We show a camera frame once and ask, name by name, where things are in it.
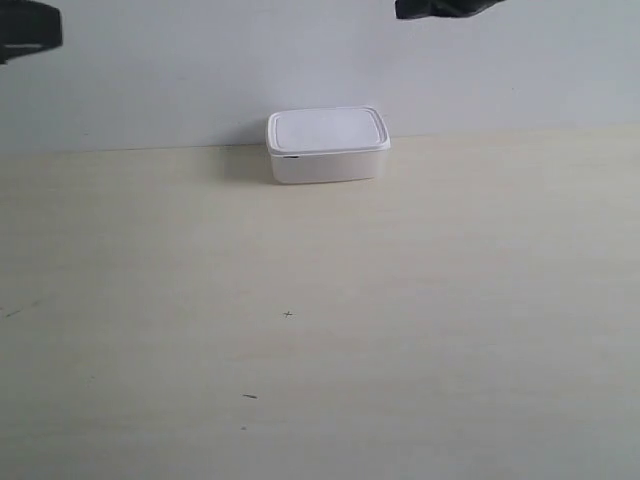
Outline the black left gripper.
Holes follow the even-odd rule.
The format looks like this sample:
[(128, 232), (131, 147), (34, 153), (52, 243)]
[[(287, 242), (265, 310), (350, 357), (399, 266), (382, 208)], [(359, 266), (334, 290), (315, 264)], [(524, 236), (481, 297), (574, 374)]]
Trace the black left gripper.
[(61, 11), (40, 1), (1, 2), (1, 64), (63, 45)]

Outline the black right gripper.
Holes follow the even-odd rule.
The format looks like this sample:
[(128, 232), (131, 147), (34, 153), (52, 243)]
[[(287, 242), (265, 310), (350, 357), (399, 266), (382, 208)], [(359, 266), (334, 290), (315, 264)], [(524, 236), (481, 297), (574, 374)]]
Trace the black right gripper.
[(396, 0), (397, 20), (424, 18), (463, 19), (476, 16), (502, 0)]

